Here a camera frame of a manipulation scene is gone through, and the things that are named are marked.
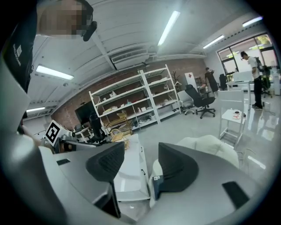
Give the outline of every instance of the ceiling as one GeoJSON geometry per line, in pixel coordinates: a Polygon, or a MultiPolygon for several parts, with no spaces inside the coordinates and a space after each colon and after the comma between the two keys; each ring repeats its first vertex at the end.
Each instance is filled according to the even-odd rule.
{"type": "Polygon", "coordinates": [[[97,21],[97,30],[88,42],[82,38],[63,40],[36,37],[33,47],[34,72],[28,90],[31,98],[29,109],[41,106],[48,108],[29,113],[29,118],[42,116],[42,113],[51,114],[62,102],[101,76],[109,76],[142,61],[150,63],[173,58],[204,58],[204,45],[217,38],[218,33],[231,33],[236,27],[241,28],[245,15],[251,12],[244,1],[238,0],[88,2],[94,8],[93,20],[97,21]],[[174,10],[181,14],[164,44],[158,47],[174,10]],[[112,62],[113,57],[133,50],[145,50],[146,53],[123,64],[112,62]],[[74,78],[69,81],[35,73],[38,65],[74,78]]]}

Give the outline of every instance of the white shelving unit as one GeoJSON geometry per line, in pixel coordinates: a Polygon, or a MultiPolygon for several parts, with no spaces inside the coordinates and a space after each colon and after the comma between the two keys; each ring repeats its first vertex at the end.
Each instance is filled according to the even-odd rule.
{"type": "Polygon", "coordinates": [[[100,90],[98,90],[98,91],[96,91],[94,93],[91,93],[91,91],[89,91],[89,95],[90,95],[91,101],[92,101],[92,103],[94,105],[94,108],[95,108],[95,110],[97,112],[97,116],[100,117],[100,118],[102,118],[104,116],[107,116],[107,115],[109,115],[111,113],[115,113],[115,112],[117,112],[117,111],[119,111],[121,109],[125,109],[127,107],[133,107],[134,114],[129,115],[128,119],[130,120],[130,119],[136,118],[138,125],[132,127],[132,130],[135,130],[135,129],[147,126],[147,125],[155,123],[155,122],[161,123],[160,120],[162,120],[162,119],[164,119],[164,118],[166,118],[166,117],[168,117],[170,115],[173,115],[175,113],[178,113],[178,112],[181,113],[180,108],[178,110],[176,110],[176,111],[175,110],[173,111],[173,109],[171,107],[171,104],[176,103],[176,102],[178,103],[179,99],[178,99],[178,96],[177,96],[175,85],[173,83],[173,79],[171,77],[171,74],[170,74],[170,71],[169,71],[167,65],[165,65],[164,68],[148,71],[148,72],[145,72],[145,73],[141,70],[140,74],[138,74],[138,75],[135,75],[135,76],[126,78],[124,80],[118,81],[116,83],[113,83],[111,85],[108,85],[107,87],[104,87],[104,88],[102,88],[102,89],[100,89],[100,90]],[[162,73],[164,71],[167,71],[167,73],[168,73],[168,75],[166,77],[163,77],[162,79],[160,79],[158,81],[153,81],[153,82],[148,83],[147,79],[149,79],[151,77],[155,77],[155,76],[160,76],[160,75],[162,75],[162,73]],[[129,91],[126,91],[124,93],[118,94],[118,95],[116,95],[114,97],[111,97],[109,99],[106,99],[104,101],[102,101],[101,98],[100,98],[102,95],[111,93],[112,91],[114,91],[114,90],[116,90],[118,88],[124,87],[126,85],[129,85],[129,84],[132,84],[132,83],[135,83],[135,82],[140,82],[142,84],[142,86],[134,88],[134,89],[129,90],[129,91]],[[172,87],[173,87],[172,89],[169,89],[169,86],[167,85],[167,89],[168,90],[163,91],[163,92],[158,93],[158,94],[155,94],[155,95],[153,95],[151,93],[151,88],[152,87],[155,87],[157,85],[161,85],[161,84],[164,84],[164,83],[167,84],[167,82],[171,82],[172,87]],[[130,103],[130,104],[126,104],[124,106],[120,106],[117,109],[114,109],[112,111],[105,112],[105,113],[99,115],[98,110],[97,110],[98,107],[103,107],[104,105],[106,105],[106,104],[108,104],[110,102],[114,102],[117,99],[123,98],[125,96],[130,95],[130,94],[137,93],[139,91],[146,91],[146,94],[147,94],[146,98],[143,98],[143,99],[141,99],[139,101],[136,101],[136,102],[133,102],[133,103],[130,103]],[[162,103],[160,105],[155,105],[155,101],[154,101],[155,97],[160,96],[162,94],[170,94],[170,93],[173,93],[173,92],[174,92],[174,94],[176,96],[176,99],[173,99],[173,100],[170,99],[167,102],[164,102],[164,103],[162,103]],[[149,105],[151,105],[152,109],[147,109],[144,112],[138,112],[137,110],[135,110],[134,105],[137,104],[137,103],[143,102],[143,101],[148,101],[148,103],[149,103],[149,105]],[[154,115],[155,115],[154,118],[155,119],[148,120],[146,122],[143,122],[143,121],[139,122],[138,117],[139,116],[143,116],[146,113],[154,113],[154,115]]]}

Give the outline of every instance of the brick wall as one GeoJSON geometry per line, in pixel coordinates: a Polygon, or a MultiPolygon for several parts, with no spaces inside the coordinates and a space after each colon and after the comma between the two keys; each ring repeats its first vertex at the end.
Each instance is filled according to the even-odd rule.
{"type": "MultiPolygon", "coordinates": [[[[58,108],[53,115],[51,115],[52,119],[54,119],[55,121],[57,121],[58,123],[60,123],[61,125],[65,126],[67,129],[73,129],[75,127],[75,125],[79,124],[79,121],[77,119],[77,116],[75,114],[75,110],[77,108],[79,108],[81,106],[82,102],[89,102],[90,101],[90,96],[89,96],[89,91],[91,92],[95,92],[101,88],[104,88],[112,83],[118,82],[120,80],[126,79],[128,77],[137,75],[137,70],[138,69],[142,69],[144,72],[147,71],[151,71],[154,69],[159,69],[159,68],[163,68],[165,67],[165,64],[168,65],[169,71],[171,72],[171,74],[173,73],[173,71],[176,71],[176,76],[180,75],[179,77],[179,82],[182,83],[182,90],[184,90],[185,85],[187,84],[186,79],[185,79],[185,73],[188,72],[193,72],[195,77],[201,77],[202,82],[205,81],[205,68],[206,65],[204,63],[203,59],[174,59],[174,60],[167,60],[167,61],[161,61],[161,62],[154,62],[151,63],[148,67],[144,68],[144,67],[140,67],[140,68],[133,68],[131,70],[128,71],[122,71],[120,73],[114,74],[108,78],[105,78],[103,80],[100,80],[97,83],[94,83],[93,85],[91,85],[90,87],[86,88],[85,90],[81,91],[80,93],[78,93],[76,96],[74,96],[73,98],[71,98],[70,100],[68,100],[64,105],[62,105],[60,108],[58,108]]],[[[153,80],[159,80],[160,78],[150,78],[148,79],[148,83],[152,82],[153,80]]],[[[124,91],[126,91],[126,89],[133,89],[135,87],[137,87],[138,85],[140,85],[138,82],[131,84],[134,87],[131,87],[130,85],[120,88],[119,90],[116,90],[116,93],[123,93],[124,91]]],[[[153,92],[161,92],[161,90],[158,90],[159,87],[154,87],[151,89],[151,91],[153,92]]],[[[117,101],[114,101],[113,103],[109,103],[106,104],[104,106],[105,109],[110,108],[111,106],[120,106],[121,104],[127,102],[127,99],[131,102],[139,100],[139,99],[143,99],[145,96],[144,91],[140,91],[137,92],[133,95],[130,96],[126,96],[124,98],[121,98],[117,101]]],[[[155,97],[155,103],[160,103],[162,102],[164,99],[168,99],[168,95],[167,94],[163,94],[163,96],[158,96],[155,97]]],[[[138,103],[136,105],[136,109],[137,107],[148,107],[147,102],[141,102],[138,103]]],[[[127,114],[132,114],[133,113],[133,109],[132,107],[127,107],[126,108],[126,112],[127,114]]],[[[112,115],[110,115],[110,120],[116,119],[116,114],[112,113],[112,115]]]]}

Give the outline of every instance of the gray floor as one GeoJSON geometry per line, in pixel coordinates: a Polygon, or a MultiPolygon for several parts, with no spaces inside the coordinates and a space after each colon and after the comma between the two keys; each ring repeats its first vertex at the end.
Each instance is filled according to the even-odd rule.
{"type": "MultiPolygon", "coordinates": [[[[256,180],[261,187],[266,188],[274,177],[275,167],[279,166],[280,163],[277,160],[281,149],[281,125],[279,123],[281,97],[267,97],[262,100],[270,102],[271,112],[255,111],[252,108],[248,111],[244,134],[236,151],[245,153],[245,159],[239,161],[240,169],[256,180]],[[258,164],[248,160],[248,156],[258,160],[266,168],[262,169],[258,164]]],[[[199,118],[200,115],[193,115],[192,113],[187,115],[176,114],[163,120],[160,124],[152,124],[135,131],[139,134],[140,142],[144,146],[149,174],[151,174],[153,162],[158,158],[159,142],[176,144],[184,137],[198,138],[208,134],[218,137],[220,114],[217,101],[214,101],[210,108],[216,109],[216,117],[209,113],[205,114],[203,119],[199,118]]],[[[235,125],[235,123],[230,123],[230,127],[238,129],[235,125]]],[[[119,203],[119,207],[121,212],[136,221],[149,211],[148,201],[119,203]]]]}

